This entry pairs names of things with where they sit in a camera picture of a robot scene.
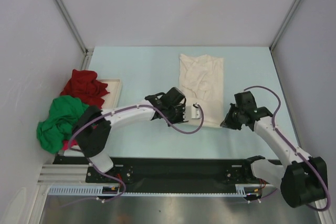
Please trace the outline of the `cream white t shirt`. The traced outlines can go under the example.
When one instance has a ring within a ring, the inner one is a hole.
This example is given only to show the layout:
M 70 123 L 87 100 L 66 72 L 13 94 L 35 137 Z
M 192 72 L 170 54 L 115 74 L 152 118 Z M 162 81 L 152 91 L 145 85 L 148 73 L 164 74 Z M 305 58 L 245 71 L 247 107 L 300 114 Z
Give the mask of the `cream white t shirt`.
M 180 55 L 179 89 L 186 105 L 199 104 L 204 127 L 219 128 L 224 116 L 224 59 Z

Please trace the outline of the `dark red t shirt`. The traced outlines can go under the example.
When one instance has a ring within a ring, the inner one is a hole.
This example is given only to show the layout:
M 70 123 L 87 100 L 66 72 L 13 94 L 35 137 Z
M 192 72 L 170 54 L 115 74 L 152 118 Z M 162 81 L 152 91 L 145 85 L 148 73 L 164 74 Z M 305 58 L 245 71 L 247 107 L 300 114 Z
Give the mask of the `dark red t shirt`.
M 60 95 L 79 98 L 83 103 L 102 109 L 104 96 L 110 92 L 108 84 L 97 79 L 98 74 L 90 70 L 72 70 L 71 78 L 66 83 Z

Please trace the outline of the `green t shirt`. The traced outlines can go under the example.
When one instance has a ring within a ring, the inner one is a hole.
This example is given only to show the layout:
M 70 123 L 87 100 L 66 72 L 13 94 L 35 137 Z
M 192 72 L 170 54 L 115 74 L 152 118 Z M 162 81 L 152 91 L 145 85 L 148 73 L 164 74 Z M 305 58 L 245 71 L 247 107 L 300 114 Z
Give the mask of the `green t shirt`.
M 89 106 L 79 98 L 61 95 L 53 99 L 48 118 L 37 125 L 37 139 L 45 151 L 56 154 L 72 136 L 72 127 Z

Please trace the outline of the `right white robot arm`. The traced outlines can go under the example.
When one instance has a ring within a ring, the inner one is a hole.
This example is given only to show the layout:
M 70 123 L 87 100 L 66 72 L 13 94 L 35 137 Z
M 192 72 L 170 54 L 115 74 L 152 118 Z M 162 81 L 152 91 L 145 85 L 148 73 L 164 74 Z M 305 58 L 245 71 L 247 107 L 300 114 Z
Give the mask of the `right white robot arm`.
M 258 107 L 250 88 L 234 95 L 235 103 L 230 104 L 221 127 L 241 130 L 249 127 L 261 137 L 276 154 L 280 165 L 275 165 L 262 156 L 246 160 L 242 169 L 243 179 L 254 183 L 262 179 L 280 190 L 285 202 L 292 208 L 306 205 L 314 211 L 324 212 L 331 206 L 328 190 L 326 162 L 313 157 L 301 147 L 293 145 L 280 131 L 276 115 L 266 107 Z

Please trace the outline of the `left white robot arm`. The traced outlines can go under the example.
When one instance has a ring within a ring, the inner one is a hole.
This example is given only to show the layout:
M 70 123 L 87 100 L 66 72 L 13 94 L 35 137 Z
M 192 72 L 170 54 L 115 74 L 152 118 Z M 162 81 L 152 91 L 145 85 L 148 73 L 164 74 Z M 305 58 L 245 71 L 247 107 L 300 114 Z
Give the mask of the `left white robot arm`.
M 138 122 L 164 119 L 169 126 L 185 122 L 186 97 L 176 87 L 167 93 L 147 95 L 141 102 L 116 109 L 88 107 L 73 126 L 71 141 L 75 140 L 84 157 L 98 169 L 105 182 L 115 178 L 116 169 L 105 146 L 110 132 Z

